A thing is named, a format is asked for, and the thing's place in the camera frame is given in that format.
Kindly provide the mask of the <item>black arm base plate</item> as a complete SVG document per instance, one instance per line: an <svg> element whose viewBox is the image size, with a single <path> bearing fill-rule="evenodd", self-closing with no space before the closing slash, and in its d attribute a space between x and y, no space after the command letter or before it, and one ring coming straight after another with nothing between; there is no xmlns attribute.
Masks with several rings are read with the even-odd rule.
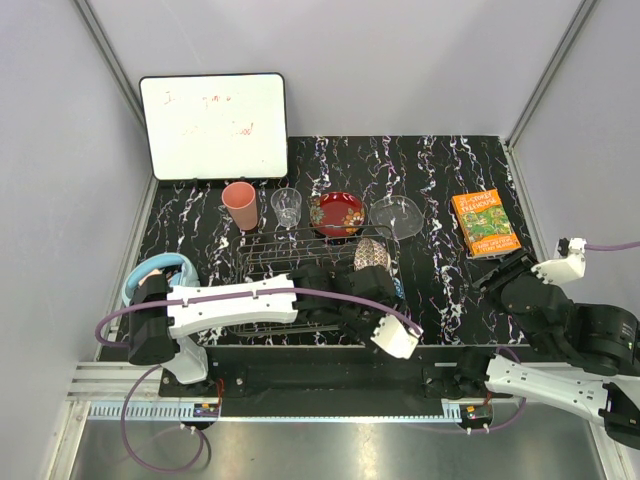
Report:
<svg viewBox="0 0 640 480"><path fill-rule="evenodd" d="M205 350L205 380L183 385L161 374L162 397L195 398L222 393L249 399L271 392L381 393L426 398L427 371L460 362L467 353L488 356L487 346L419 346L409 360L361 346L217 346Z"/></svg>

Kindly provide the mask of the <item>black wire dish rack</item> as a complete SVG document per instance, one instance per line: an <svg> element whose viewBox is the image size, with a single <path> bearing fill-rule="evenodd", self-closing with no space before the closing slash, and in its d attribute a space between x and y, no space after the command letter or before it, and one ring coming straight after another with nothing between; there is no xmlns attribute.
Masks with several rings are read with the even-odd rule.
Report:
<svg viewBox="0 0 640 480"><path fill-rule="evenodd" d="M387 271L392 278L397 277L402 282L398 243L380 235L373 226L364 226L346 237L327 237L312 227L305 227L236 239L232 242L236 252L233 262L236 281L259 281L297 270L323 271L328 278L334 270L356 271L354 253L363 238L375 240L386 248L391 257L391 269ZM319 312L304 313L290 324L256 322L233 326L230 331L241 338L283 338L289 344L351 342L337 324L325 323L324 314Z"/></svg>

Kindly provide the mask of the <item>pink plastic cup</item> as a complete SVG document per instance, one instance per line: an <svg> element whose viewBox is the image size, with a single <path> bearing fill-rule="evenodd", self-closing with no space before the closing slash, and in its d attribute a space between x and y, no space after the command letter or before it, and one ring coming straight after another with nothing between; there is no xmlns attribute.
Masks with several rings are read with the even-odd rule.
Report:
<svg viewBox="0 0 640 480"><path fill-rule="evenodd" d="M221 200L240 230L252 230L258 224L255 188L243 181L226 186Z"/></svg>

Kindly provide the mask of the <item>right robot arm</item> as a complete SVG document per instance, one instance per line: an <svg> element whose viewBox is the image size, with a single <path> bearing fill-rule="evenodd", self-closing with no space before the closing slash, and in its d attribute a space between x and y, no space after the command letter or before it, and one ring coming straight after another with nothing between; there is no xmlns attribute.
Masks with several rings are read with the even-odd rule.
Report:
<svg viewBox="0 0 640 480"><path fill-rule="evenodd" d="M535 353L589 377L563 378L467 347L454 369L455 387L470 397L490 392L537 400L601 425L611 439L636 449L639 321L620 307L573 302L547 266L520 250L475 285L516 320Z"/></svg>

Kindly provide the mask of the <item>red floral plate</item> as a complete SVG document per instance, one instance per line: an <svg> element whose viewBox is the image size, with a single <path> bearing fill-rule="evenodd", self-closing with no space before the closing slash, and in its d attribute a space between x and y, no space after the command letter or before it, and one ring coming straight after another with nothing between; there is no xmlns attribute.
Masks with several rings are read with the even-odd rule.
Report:
<svg viewBox="0 0 640 480"><path fill-rule="evenodd" d="M346 192L328 192L313 197L309 203L310 222L314 229L327 237L346 237L356 234L365 224L363 202Z"/></svg>

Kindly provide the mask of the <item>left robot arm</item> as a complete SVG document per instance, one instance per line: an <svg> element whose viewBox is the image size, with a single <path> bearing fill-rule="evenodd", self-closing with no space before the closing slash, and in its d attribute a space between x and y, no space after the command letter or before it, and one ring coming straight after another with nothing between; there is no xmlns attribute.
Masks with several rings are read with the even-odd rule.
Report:
<svg viewBox="0 0 640 480"><path fill-rule="evenodd" d="M129 274L122 299L130 310L128 362L161 365L196 396L216 382L205 350L191 338L204 330L303 321L336 325L352 340L398 359L410 358L417 346L415 329L396 310L396 284L382 266L305 265L268 279L204 287L189 262L159 256Z"/></svg>

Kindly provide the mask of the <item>clear glass plate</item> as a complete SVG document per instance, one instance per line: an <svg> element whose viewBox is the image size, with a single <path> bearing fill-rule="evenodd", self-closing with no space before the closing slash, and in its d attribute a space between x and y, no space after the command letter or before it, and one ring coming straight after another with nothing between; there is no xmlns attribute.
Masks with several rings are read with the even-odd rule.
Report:
<svg viewBox="0 0 640 480"><path fill-rule="evenodd" d="M424 217L418 206L400 195L388 196L373 203L369 218L380 235L397 241L416 236L424 225Z"/></svg>

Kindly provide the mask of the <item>brown patterned bowl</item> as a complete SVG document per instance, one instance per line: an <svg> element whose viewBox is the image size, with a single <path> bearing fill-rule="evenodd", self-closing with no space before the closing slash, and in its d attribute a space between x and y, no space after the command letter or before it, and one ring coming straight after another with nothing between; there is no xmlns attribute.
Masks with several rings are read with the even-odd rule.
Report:
<svg viewBox="0 0 640 480"><path fill-rule="evenodd" d="M354 253L354 269L356 271L373 266L391 269L391 257L386 248L370 238L361 239Z"/></svg>

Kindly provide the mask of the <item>blue and red patterned bowl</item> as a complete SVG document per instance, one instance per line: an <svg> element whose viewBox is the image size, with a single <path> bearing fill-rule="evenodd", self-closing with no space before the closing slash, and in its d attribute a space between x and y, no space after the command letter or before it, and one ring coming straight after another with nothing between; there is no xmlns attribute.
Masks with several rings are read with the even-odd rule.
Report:
<svg viewBox="0 0 640 480"><path fill-rule="evenodd" d="M404 287L402 285L401 280L399 278L397 278L397 277L393 277L392 280L393 280L393 283L394 283L396 296L399 299L404 300L405 299L405 292L404 292Z"/></svg>

